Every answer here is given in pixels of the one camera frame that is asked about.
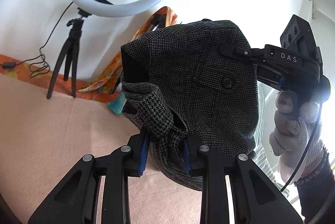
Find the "right forearm dark sleeve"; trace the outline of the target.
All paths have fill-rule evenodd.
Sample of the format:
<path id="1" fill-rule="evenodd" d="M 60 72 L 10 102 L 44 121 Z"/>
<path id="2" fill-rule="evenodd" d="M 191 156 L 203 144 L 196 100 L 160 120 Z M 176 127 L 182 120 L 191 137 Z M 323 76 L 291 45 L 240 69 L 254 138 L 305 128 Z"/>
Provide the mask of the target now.
<path id="1" fill-rule="evenodd" d="M 295 183 L 304 223 L 309 223 L 317 215 L 334 188 L 334 174 L 329 163 L 329 153 L 325 147 L 322 148 L 322 152 L 319 164 Z"/>

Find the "right hand white glove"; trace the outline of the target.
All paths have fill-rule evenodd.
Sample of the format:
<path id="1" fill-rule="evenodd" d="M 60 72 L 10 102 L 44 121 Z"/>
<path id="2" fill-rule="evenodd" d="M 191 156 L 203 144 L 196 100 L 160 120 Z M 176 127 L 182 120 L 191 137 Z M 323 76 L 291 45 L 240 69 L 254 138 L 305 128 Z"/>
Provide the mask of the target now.
<path id="1" fill-rule="evenodd" d="M 274 115 L 275 129 L 269 136 L 273 154 L 279 157 L 279 173 L 287 182 L 293 174 L 307 146 L 312 131 L 313 140 L 304 161 L 293 180 L 309 174 L 321 161 L 323 143 L 320 139 L 321 123 L 317 122 L 319 106 L 315 102 L 305 102 L 300 108 L 294 107 L 288 92 L 277 94 Z"/>

